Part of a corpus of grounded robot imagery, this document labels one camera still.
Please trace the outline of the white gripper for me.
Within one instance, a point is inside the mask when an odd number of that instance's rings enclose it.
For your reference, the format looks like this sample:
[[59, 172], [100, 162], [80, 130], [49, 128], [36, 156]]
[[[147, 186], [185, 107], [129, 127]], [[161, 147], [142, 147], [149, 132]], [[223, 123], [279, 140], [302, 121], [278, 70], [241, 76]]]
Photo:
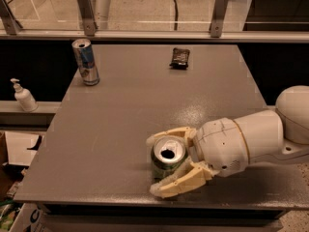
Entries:
[[206, 122], [196, 131], [191, 127], [180, 127], [161, 131], [146, 139], [153, 146], [162, 136], [177, 136], [186, 147], [196, 149], [199, 162], [186, 159], [170, 176], [151, 185], [150, 193], [168, 198], [195, 190], [213, 177], [228, 177], [245, 170], [249, 164], [248, 149], [244, 136], [236, 122], [228, 118]]

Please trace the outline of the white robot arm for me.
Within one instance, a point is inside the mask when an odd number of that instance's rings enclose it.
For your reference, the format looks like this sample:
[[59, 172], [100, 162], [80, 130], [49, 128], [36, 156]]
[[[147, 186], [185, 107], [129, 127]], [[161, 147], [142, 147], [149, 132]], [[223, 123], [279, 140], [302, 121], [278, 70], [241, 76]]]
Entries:
[[201, 128], [175, 128], [147, 139], [156, 182], [150, 193], [168, 198], [228, 177], [258, 162], [308, 161], [309, 87], [293, 86], [273, 109], [237, 119], [221, 118]]

